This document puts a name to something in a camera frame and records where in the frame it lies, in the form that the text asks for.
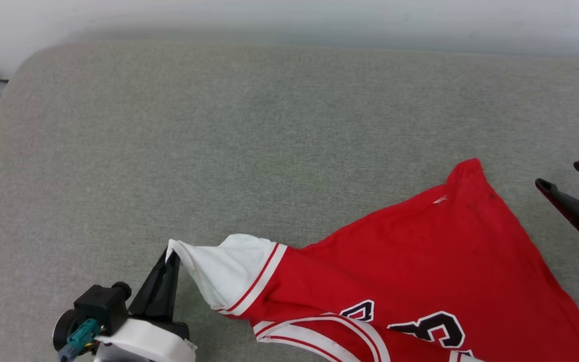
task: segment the white wall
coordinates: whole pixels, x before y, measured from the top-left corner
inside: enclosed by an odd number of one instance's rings
[[[0,0],[0,76],[110,37],[579,57],[579,0]]]

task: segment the gray fabric surface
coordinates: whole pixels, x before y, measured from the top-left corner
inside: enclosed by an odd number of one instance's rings
[[[579,196],[579,62],[131,41],[43,51],[0,102],[0,360],[55,360],[52,329],[74,298],[118,280],[136,290],[169,238],[301,247],[471,157],[579,306],[579,234],[533,185]],[[255,343],[185,273],[175,316],[198,360],[320,360]]]

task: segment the printed number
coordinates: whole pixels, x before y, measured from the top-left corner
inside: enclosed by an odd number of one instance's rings
[[[364,300],[348,309],[344,309],[339,314],[347,318],[370,322],[374,319],[374,300]]]
[[[439,339],[439,343],[441,343],[444,348],[460,348],[462,344],[464,344],[466,337],[457,318],[443,311],[422,317],[416,322],[391,324],[388,325],[388,329],[411,334],[429,342],[435,341],[432,332],[441,329],[446,334]]]

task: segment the gray tabletop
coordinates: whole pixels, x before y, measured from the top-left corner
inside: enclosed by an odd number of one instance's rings
[[[534,188],[579,196],[579,62],[103,42],[28,60],[0,102],[0,360],[55,360],[91,284],[137,289],[170,238],[292,246],[478,157],[579,306],[579,234]],[[319,360],[257,344],[181,274],[198,360]]]

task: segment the jersey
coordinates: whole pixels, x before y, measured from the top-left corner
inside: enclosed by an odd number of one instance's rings
[[[171,240],[205,301],[328,360],[579,360],[579,310],[476,159],[296,249]]]

